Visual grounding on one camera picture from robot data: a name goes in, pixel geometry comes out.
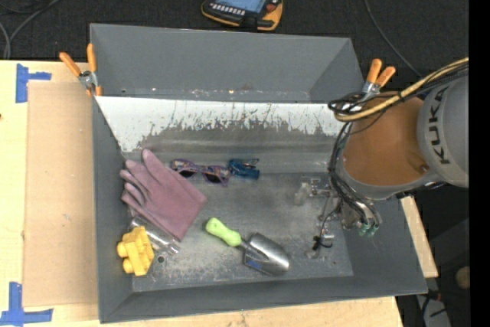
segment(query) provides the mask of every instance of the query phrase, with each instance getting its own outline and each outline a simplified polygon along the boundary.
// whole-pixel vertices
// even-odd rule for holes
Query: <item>cardboard sheet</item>
[[[77,81],[29,83],[24,306],[97,301],[90,104]]]

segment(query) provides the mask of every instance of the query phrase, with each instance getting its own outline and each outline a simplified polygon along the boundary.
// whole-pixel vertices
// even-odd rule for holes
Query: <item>trowel blade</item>
[[[246,243],[243,263],[271,276],[280,276],[289,270],[286,250],[260,233],[254,234]]]

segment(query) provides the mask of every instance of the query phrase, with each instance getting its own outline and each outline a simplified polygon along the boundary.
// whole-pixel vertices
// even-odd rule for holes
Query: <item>yellow cable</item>
[[[441,76],[453,71],[460,64],[467,63],[468,61],[469,61],[469,58],[465,57],[464,59],[461,59],[461,60],[455,61],[454,63],[448,64],[447,66],[439,69],[438,71],[434,71],[433,73],[427,75],[425,78],[419,80],[418,82],[414,83],[412,86],[409,86],[405,90],[402,90],[400,94],[394,94],[391,98],[384,101],[383,103],[380,103],[376,106],[373,106],[367,110],[362,110],[360,112],[356,112],[356,113],[353,113],[351,115],[340,115],[340,114],[336,113],[335,118],[337,120],[342,121],[342,122],[351,122],[351,121],[363,119],[367,116],[372,115],[373,113],[380,112],[381,110],[387,108],[388,106],[395,104],[397,101],[399,101],[402,98],[413,93],[415,90],[419,89],[422,85],[424,85],[427,81],[440,78]]]

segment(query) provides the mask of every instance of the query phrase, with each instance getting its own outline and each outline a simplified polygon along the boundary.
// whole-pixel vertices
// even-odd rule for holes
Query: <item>blue plastic object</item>
[[[2,311],[0,325],[22,327],[25,323],[50,322],[53,309],[38,312],[24,312],[22,308],[22,285],[10,282],[8,287],[8,310]]]
[[[248,161],[242,159],[232,159],[228,162],[228,168],[232,175],[253,178],[257,180],[260,175],[260,171],[255,169],[255,165],[251,165]]]
[[[15,84],[15,102],[25,103],[28,100],[29,80],[51,80],[50,73],[29,73],[29,69],[22,64],[17,64],[17,80]]]

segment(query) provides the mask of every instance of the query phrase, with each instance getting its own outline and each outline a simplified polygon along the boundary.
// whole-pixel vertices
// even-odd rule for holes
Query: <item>black floor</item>
[[[59,52],[66,51],[75,61],[85,61],[92,22],[222,30],[201,14],[203,1],[0,0],[2,53],[15,60],[57,60]],[[469,56],[469,0],[284,0],[275,33],[349,37],[365,76],[372,59],[379,57],[397,67],[387,88],[403,89]],[[446,187],[419,194],[416,202],[429,240],[469,218],[468,190]],[[467,254],[466,249],[454,253],[465,258]],[[461,263],[468,263],[467,257]],[[446,277],[455,268],[440,266],[439,287],[452,285]],[[447,290],[452,296],[452,286]],[[416,325],[409,322],[420,311],[414,300],[399,299],[400,304],[414,305],[413,311],[409,306],[400,307],[406,327]],[[448,314],[455,315],[452,327],[464,325],[459,321],[465,315],[459,308],[461,301],[447,301]]]

